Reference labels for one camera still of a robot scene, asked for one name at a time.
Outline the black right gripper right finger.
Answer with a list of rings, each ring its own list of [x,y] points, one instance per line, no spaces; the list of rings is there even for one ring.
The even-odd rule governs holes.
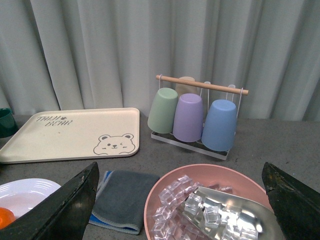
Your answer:
[[[266,162],[261,173],[269,204],[287,240],[320,238],[320,193]]]

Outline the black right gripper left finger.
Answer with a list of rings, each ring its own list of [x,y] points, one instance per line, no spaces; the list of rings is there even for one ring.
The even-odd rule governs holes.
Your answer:
[[[57,191],[7,227],[2,240],[81,240],[89,223],[99,183],[91,163]]]

